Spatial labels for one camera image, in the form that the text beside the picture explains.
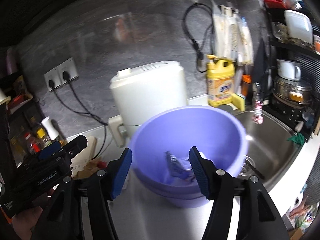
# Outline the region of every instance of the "white mug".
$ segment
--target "white mug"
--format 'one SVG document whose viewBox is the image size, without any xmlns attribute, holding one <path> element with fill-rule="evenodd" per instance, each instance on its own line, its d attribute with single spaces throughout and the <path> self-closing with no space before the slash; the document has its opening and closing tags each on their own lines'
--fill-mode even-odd
<svg viewBox="0 0 320 240">
<path fill-rule="evenodd" d="M 299 81 L 301 79 L 300 63 L 290 60 L 277 59 L 278 75 L 282 78 Z"/>
</svg>

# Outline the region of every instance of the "gray marble wall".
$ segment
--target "gray marble wall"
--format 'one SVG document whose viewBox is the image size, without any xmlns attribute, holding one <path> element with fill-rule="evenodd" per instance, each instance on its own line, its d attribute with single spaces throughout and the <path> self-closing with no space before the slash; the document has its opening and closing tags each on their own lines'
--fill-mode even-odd
<svg viewBox="0 0 320 240">
<path fill-rule="evenodd" d="M 239 8 L 257 48 L 262 21 L 258 0 L 216 2 L 231 2 Z M 196 71 L 194 51 L 181 29 L 183 13 L 190 5 L 189 0 L 78 0 L 54 14 L 18 45 L 28 86 L 39 98 L 44 114 L 57 121 L 65 136 L 99 126 L 65 109 L 45 86 L 43 75 L 70 57 L 79 73 L 73 81 L 76 92 L 105 121 L 118 114 L 110 79 L 125 68 L 179 61 L 185 68 L 188 96 L 206 93 L 205 74 Z M 188 27 L 198 40 L 209 23 L 210 17 L 201 10 L 188 17 Z M 68 86 L 57 93 L 70 107 L 81 110 Z"/>
</svg>

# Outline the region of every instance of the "metal pot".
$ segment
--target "metal pot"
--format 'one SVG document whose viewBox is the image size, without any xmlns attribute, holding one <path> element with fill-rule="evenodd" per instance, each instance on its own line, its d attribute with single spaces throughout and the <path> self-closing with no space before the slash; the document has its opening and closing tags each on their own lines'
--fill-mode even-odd
<svg viewBox="0 0 320 240">
<path fill-rule="evenodd" d="M 276 77 L 273 87 L 273 93 L 282 99 L 296 102 L 299 105 L 309 105 L 312 102 L 312 87 L 308 82 Z"/>
</svg>

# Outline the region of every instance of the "black power cable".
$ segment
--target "black power cable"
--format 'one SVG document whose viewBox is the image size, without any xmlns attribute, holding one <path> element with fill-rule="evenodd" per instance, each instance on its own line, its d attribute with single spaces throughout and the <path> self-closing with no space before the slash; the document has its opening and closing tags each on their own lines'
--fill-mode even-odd
<svg viewBox="0 0 320 240">
<path fill-rule="evenodd" d="M 188 27 L 187 27 L 187 23 L 186 23 L 186 19 L 187 19 L 187 15 L 190 11 L 192 11 L 194 8 L 201 8 L 203 9 L 204 11 L 206 11 L 210 17 L 211 17 L 211 24 L 208 26 L 208 28 L 205 30 L 205 33 L 204 33 L 204 38 L 203 38 L 203 41 L 202 41 L 202 45 L 199 46 L 199 44 L 197 43 L 196 39 L 191 35 L 191 33 L 189 32 L 188 30 Z M 182 18 L 182 29 L 183 29 L 183 32 L 185 33 L 185 35 L 191 40 L 191 45 L 192 47 L 194 48 L 194 50 L 196 51 L 196 69 L 200 72 L 200 73 L 204 73 L 206 72 L 206 70 L 204 71 L 201 71 L 199 69 L 199 65 L 200 65 L 200 62 L 203 60 L 204 56 L 203 56 L 203 48 L 204 48 L 204 45 L 205 45 L 205 41 L 206 41 L 206 37 L 207 37 L 207 33 L 208 31 L 211 29 L 211 44 L 210 44 L 210 48 L 211 48 L 211 54 L 213 54 L 213 40 L 214 40 L 214 22 L 213 22 L 213 11 L 212 11 L 212 8 L 210 8 L 209 6 L 207 6 L 206 4 L 204 3 L 196 3 L 196 4 L 193 4 L 191 5 L 190 7 L 187 8 L 187 10 L 185 11 L 184 15 L 183 15 L 183 18 Z"/>
<path fill-rule="evenodd" d="M 67 106 L 67 105 L 61 100 L 61 98 L 58 96 L 58 94 L 57 94 L 57 92 L 56 92 L 56 90 L 55 90 L 55 88 L 54 88 L 55 85 L 54 85 L 53 80 L 49 80 L 49 87 L 52 88 L 52 91 L 53 91 L 53 93 L 55 94 L 55 96 L 56 96 L 56 98 L 58 99 L 58 101 L 59 101 L 65 108 L 67 108 L 68 110 L 72 111 L 73 113 L 79 114 L 79 115 L 81 115 L 81 116 L 88 116 L 88 115 L 89 115 L 91 118 L 93 118 L 94 120 L 96 120 L 97 122 L 99 122 L 100 124 L 103 125 L 103 129 L 104 129 L 103 143 L 102 143 L 102 146 L 101 146 L 99 152 L 95 155 L 95 157 L 92 158 L 92 160 L 93 160 L 93 159 L 97 158 L 97 157 L 100 155 L 100 153 L 102 152 L 102 149 L 103 149 L 103 147 L 104 147 L 104 145 L 105 145 L 106 138 L 107 138 L 107 129 L 106 129 L 106 126 L 108 125 L 108 123 L 103 122 L 103 120 L 102 120 L 99 116 L 97 116 L 97 115 L 95 115 L 95 114 L 92 114 L 92 113 L 82 104 L 82 102 L 79 100 L 79 98 L 78 98 L 78 96 L 76 95 L 73 87 L 72 87 L 71 84 L 70 84 L 70 81 L 69 81 L 69 80 L 70 80 L 70 76 L 69 76 L 69 74 L 68 74 L 66 71 L 64 71 L 64 73 L 63 73 L 63 74 L 64 74 L 63 77 L 66 77 L 66 78 L 68 79 L 68 80 L 66 80 L 66 81 L 67 81 L 67 83 L 70 85 L 71 90 L 72 90 L 75 98 L 76 98 L 77 101 L 81 104 L 81 106 L 85 109 L 86 112 L 75 111 L 75 110 L 73 110 L 72 108 L 70 108 L 69 106 Z"/>
</svg>

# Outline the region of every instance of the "yellow sponge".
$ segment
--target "yellow sponge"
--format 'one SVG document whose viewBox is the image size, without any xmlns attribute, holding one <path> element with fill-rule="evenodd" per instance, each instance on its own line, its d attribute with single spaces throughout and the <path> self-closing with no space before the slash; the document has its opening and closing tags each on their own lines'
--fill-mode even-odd
<svg viewBox="0 0 320 240">
<path fill-rule="evenodd" d="M 243 112 L 245 110 L 245 100 L 241 97 L 238 96 L 237 94 L 233 93 L 231 95 L 232 97 L 232 103 L 238 108 L 240 109 L 241 112 Z"/>
</svg>

